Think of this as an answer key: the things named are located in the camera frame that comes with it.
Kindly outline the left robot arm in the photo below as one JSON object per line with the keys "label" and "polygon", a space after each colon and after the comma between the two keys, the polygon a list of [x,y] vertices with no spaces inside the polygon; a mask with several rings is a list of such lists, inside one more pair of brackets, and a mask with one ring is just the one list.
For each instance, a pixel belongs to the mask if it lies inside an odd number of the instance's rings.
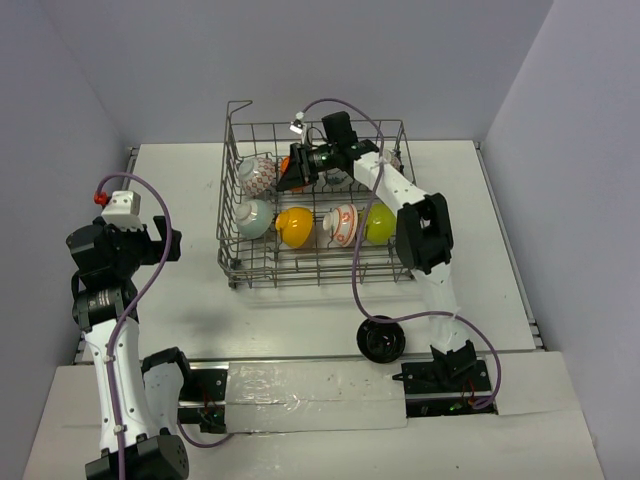
{"label": "left robot arm", "polygon": [[164,216],[154,223],[157,240],[144,224],[126,229],[101,217],[66,239],[77,266],[72,316],[90,349],[100,398],[100,456],[85,466],[89,479],[189,475],[177,413],[179,399],[194,389],[195,373],[177,347],[139,356],[142,292],[132,276],[141,266],[161,270],[180,257],[180,232]]}

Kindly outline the grey wire dish rack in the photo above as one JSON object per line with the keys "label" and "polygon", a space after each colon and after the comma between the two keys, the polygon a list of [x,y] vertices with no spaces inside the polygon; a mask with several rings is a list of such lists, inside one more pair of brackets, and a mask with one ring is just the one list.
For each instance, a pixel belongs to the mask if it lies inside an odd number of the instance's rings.
{"label": "grey wire dish rack", "polygon": [[[240,235],[234,220],[234,208],[250,200],[238,177],[240,163],[250,157],[271,158],[280,162],[289,155],[289,146],[298,140],[289,131],[288,121],[253,122],[245,115],[251,100],[231,100],[227,103],[225,137],[220,178],[220,194],[216,238],[219,241],[217,260],[231,288],[249,288],[349,284],[353,242],[339,247],[329,242],[321,221],[331,209],[345,203],[356,205],[361,212],[368,200],[369,190],[355,180],[340,190],[326,188],[324,172],[315,185],[298,192],[266,191],[258,196],[274,209],[269,230],[258,239]],[[403,164],[403,175],[416,183],[405,124],[400,119],[374,120],[384,134],[386,150],[397,152]],[[315,225],[307,243],[299,249],[287,246],[275,229],[277,215],[291,207],[304,207],[314,216]],[[360,250],[357,274],[362,283],[399,282],[412,279],[395,252],[395,237],[385,245],[364,241]]]}

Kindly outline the grey patterned bowl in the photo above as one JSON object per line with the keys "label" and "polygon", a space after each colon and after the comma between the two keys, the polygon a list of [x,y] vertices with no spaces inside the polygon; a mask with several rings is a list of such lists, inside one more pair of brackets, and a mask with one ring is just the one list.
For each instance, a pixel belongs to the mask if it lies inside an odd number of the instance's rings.
{"label": "grey patterned bowl", "polygon": [[403,164],[396,151],[385,150],[384,158],[386,159],[387,163],[391,165],[396,171],[403,173]]}

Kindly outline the orange white patterned bowl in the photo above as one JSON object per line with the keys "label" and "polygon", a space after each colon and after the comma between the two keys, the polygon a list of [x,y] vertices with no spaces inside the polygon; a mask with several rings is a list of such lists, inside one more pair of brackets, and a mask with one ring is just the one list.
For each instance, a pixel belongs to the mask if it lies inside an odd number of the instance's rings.
{"label": "orange white patterned bowl", "polygon": [[352,203],[342,204],[326,213],[322,228],[329,242],[339,247],[348,247],[356,237],[359,223],[357,207]]}

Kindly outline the light teal bowl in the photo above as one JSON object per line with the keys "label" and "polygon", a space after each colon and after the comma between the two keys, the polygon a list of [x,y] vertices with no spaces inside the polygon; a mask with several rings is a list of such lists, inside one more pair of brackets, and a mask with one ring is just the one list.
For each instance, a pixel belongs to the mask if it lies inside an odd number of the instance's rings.
{"label": "light teal bowl", "polygon": [[234,220],[238,232],[244,238],[253,240],[264,235],[274,218],[274,209],[270,203],[260,199],[251,199],[234,208]]}

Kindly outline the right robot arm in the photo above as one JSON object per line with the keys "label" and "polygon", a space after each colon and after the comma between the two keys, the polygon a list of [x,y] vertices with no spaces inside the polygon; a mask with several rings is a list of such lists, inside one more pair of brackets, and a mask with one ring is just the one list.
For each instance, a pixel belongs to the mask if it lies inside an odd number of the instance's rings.
{"label": "right robot arm", "polygon": [[465,384],[477,363],[468,330],[456,318],[459,311],[452,277],[454,239],[446,198],[414,185],[384,157],[384,144],[360,140],[348,113],[322,119],[326,142],[317,147],[302,140],[289,147],[289,161],[276,184],[278,191],[313,185],[323,171],[339,169],[367,187],[396,219],[395,250],[401,264],[421,286],[427,311],[393,319],[363,315],[376,324],[428,319],[431,378],[446,391]]}

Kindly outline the black glossy bowl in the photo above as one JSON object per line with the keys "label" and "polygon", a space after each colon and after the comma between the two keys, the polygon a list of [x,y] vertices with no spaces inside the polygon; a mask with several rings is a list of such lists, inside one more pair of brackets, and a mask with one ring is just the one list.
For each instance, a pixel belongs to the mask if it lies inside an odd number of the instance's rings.
{"label": "black glossy bowl", "polygon": [[392,363],[400,358],[406,346],[402,327],[395,322],[385,323],[389,317],[376,315],[364,320],[356,333],[356,343],[362,355],[378,364]]}

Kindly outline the blue floral bowl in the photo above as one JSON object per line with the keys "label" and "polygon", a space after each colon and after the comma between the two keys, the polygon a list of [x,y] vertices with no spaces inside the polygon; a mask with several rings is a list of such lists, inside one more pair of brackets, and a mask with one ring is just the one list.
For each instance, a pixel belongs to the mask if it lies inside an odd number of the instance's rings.
{"label": "blue floral bowl", "polygon": [[326,188],[330,191],[340,191],[348,187],[353,179],[340,169],[331,169],[324,172]]}

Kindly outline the yellow-orange bowl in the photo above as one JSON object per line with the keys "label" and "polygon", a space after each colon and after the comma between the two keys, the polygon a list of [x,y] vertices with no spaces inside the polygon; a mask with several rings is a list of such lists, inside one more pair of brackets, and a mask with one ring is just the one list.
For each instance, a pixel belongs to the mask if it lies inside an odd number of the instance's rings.
{"label": "yellow-orange bowl", "polygon": [[275,228],[281,240],[293,249],[298,249],[307,242],[313,226],[313,214],[304,207],[291,207],[283,210],[275,220]]}

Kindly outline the lime green bowl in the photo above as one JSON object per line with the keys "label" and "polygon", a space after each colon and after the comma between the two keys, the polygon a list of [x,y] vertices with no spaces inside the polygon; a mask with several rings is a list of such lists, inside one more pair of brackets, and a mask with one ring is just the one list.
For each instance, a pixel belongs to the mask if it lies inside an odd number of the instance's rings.
{"label": "lime green bowl", "polygon": [[365,239],[373,245],[385,245],[395,234],[396,217],[385,204],[374,204],[365,222]]}

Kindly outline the blue triangle pattern bowl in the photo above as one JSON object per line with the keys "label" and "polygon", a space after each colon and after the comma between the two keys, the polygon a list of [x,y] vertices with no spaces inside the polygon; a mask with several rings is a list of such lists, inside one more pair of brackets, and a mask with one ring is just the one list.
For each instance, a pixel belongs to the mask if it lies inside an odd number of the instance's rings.
{"label": "blue triangle pattern bowl", "polygon": [[244,159],[238,167],[238,177],[246,195],[256,198],[273,190],[276,184],[276,163],[268,157]]}

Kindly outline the orange bowl white inside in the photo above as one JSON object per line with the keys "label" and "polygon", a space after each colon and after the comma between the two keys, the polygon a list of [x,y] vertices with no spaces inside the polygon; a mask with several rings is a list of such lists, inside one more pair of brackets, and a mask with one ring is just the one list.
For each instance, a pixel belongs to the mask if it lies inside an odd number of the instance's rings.
{"label": "orange bowl white inside", "polygon": [[295,170],[293,170],[290,166],[291,158],[286,156],[280,163],[280,177],[277,183],[277,190],[280,192],[291,190],[295,187]]}

